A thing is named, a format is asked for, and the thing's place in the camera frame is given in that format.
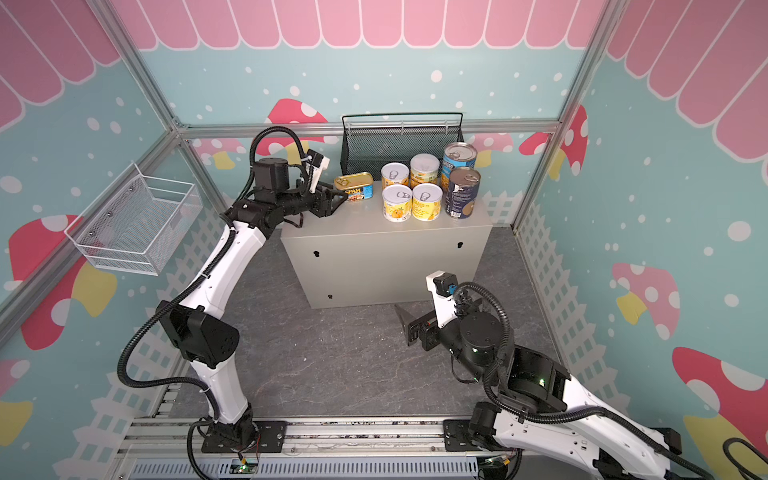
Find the gold rectangular sardine tin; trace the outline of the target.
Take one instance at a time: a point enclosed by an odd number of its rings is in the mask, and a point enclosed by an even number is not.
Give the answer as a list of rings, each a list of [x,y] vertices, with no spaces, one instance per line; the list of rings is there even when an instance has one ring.
[[[334,180],[334,187],[347,194],[347,200],[361,201],[373,197],[374,179],[369,172],[338,176]]]

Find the yellow can white lid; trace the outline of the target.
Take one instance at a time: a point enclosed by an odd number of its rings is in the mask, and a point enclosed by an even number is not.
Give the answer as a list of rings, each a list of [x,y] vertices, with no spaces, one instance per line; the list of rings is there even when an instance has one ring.
[[[410,187],[402,184],[387,186],[382,191],[382,200],[386,220],[400,223],[411,217],[413,193]]]
[[[410,160],[410,186],[438,183],[440,160],[430,153],[419,153]]]
[[[418,184],[412,189],[412,215],[416,220],[431,222],[441,212],[443,192],[433,183]]]
[[[381,168],[382,188],[392,185],[410,186],[410,169],[399,162],[390,162]]]

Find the yellow can white lid front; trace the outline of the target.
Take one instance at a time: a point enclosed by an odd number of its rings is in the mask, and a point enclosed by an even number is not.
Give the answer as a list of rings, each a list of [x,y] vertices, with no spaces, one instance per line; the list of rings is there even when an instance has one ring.
[[[431,222],[441,212],[443,192],[433,183],[418,184],[412,189],[412,215],[416,220]]]

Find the blue Progresso soup can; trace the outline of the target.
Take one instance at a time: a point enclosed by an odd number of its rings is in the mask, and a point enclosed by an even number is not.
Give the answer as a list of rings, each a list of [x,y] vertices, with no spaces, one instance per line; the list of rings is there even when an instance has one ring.
[[[455,168],[473,168],[477,158],[477,150],[466,142],[453,142],[444,148],[441,164],[441,181],[447,183]]]

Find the dark navy label can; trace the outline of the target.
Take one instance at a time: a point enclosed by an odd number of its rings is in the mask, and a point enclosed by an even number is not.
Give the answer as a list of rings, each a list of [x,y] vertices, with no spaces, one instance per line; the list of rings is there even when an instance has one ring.
[[[475,208],[481,174],[470,167],[454,168],[449,175],[446,212],[454,219],[469,218]]]

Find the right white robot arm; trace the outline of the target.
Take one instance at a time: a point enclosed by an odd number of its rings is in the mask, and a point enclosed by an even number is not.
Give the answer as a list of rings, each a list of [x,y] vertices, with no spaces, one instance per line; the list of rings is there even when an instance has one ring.
[[[414,317],[394,308],[408,344],[438,346],[482,386],[468,443],[486,451],[543,454],[598,479],[694,479],[710,473],[682,456],[679,434],[644,427],[614,409],[553,358],[515,342],[510,317],[484,286],[436,272],[427,280],[433,309]]]

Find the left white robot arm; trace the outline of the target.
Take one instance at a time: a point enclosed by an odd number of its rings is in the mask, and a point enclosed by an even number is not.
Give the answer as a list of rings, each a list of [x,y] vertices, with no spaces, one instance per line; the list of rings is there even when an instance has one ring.
[[[299,177],[290,181],[290,163],[282,158],[257,158],[259,145],[269,136],[287,135],[298,148]],[[130,388],[148,389],[171,384],[190,384],[206,396],[209,415],[199,430],[216,444],[233,451],[256,445],[258,428],[250,402],[238,378],[235,353],[240,334],[223,315],[234,287],[253,257],[279,225],[303,225],[303,215],[317,218],[333,215],[347,200],[346,193],[322,181],[329,160],[303,147],[290,128],[270,126],[253,139],[249,174],[233,204],[221,214],[223,235],[192,282],[170,301],[158,304],[154,315],[133,335],[122,351],[116,373]],[[139,380],[128,372],[128,361],[142,338],[161,325],[172,345],[189,362],[194,377]]]

